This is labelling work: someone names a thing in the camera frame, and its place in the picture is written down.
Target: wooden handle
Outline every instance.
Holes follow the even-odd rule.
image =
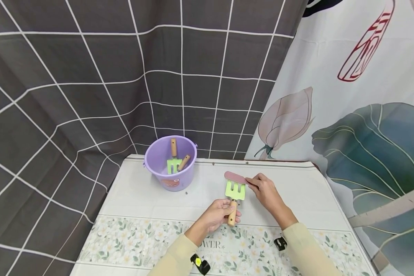
[[[182,171],[189,160],[190,160],[190,155],[187,154],[186,157],[184,157],[184,159],[182,160],[182,162],[178,166],[178,169],[177,170],[178,171]]]
[[[177,140],[175,138],[170,139],[170,146],[172,148],[172,157],[177,157]]]
[[[232,202],[230,203],[230,206],[234,206],[235,209],[233,210],[233,212],[228,215],[228,226],[234,226],[235,225],[235,220],[236,220],[236,210],[237,210],[237,202],[235,200],[232,200]]]

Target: table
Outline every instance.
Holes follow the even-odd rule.
[[[225,171],[253,177],[262,172],[346,276],[376,275],[323,175],[311,162],[197,159],[189,187],[169,192],[131,154],[118,172],[73,276],[146,276],[169,244],[213,200],[224,198]],[[222,226],[199,248],[212,267],[208,275],[299,275],[273,239],[280,228],[248,189],[238,209],[241,223]],[[200,275],[194,268],[191,275]]]

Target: white curtain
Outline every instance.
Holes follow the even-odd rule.
[[[414,0],[306,16],[245,157],[317,164],[381,275],[414,275]]]

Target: toy garden tool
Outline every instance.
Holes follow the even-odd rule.
[[[167,174],[176,174],[182,159],[177,159],[177,140],[175,138],[170,139],[170,147],[172,148],[172,159],[167,160]]]
[[[235,209],[233,212],[228,215],[228,222],[229,226],[235,226],[236,220],[236,210],[237,210],[237,200],[244,200],[245,198],[245,178],[243,178],[239,174],[234,174],[233,172],[226,171],[224,177],[227,179],[227,187],[225,189],[225,195],[230,197],[232,202],[230,206],[234,206]]]
[[[184,157],[184,159],[182,160],[181,164],[178,166],[178,171],[182,171],[189,160],[190,155],[187,154],[186,157]]]

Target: red leaf print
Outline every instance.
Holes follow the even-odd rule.
[[[385,30],[393,16],[395,0],[388,0],[382,14],[370,26],[354,47],[337,76],[341,81],[353,82],[358,79],[370,62],[382,40]]]

